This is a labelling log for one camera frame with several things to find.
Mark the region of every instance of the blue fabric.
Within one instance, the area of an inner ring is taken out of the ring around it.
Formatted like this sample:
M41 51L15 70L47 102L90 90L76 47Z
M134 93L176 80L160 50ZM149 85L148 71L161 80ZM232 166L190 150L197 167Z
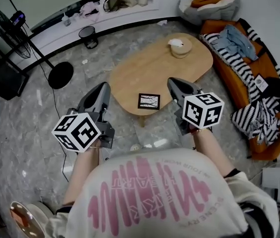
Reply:
M219 38L212 42L215 49L226 49L231 55L239 53L243 58L258 59L255 48L249 39L232 25L225 26Z

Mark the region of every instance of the shirt sleeve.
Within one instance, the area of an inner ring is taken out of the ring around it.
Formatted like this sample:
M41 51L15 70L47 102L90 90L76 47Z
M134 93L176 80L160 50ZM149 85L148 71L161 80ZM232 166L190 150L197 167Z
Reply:
M225 179L235 201L253 203L262 209L274 230L274 237L279 229L279 213L276 202L263 190L250 182L244 172Z
M51 217L45 226L46 238L64 238L66 236L66 226L68 214L71 207L63 207Z

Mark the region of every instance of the black framed picture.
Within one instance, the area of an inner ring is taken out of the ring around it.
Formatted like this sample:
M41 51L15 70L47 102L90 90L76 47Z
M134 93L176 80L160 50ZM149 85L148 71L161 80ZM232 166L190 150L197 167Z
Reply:
M139 93L138 109L160 110L160 98L158 94Z

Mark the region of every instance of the table leg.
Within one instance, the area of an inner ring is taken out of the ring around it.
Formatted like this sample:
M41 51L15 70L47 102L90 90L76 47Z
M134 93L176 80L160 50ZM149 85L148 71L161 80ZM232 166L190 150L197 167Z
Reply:
M139 124L142 128L145 126L145 116L139 116Z

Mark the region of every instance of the fan grille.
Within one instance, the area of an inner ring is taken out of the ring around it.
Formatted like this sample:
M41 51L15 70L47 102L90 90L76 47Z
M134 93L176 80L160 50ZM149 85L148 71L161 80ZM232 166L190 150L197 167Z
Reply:
M0 11L0 37L4 39L20 57L24 59L31 57L27 36L21 29L14 27L12 22L2 11Z

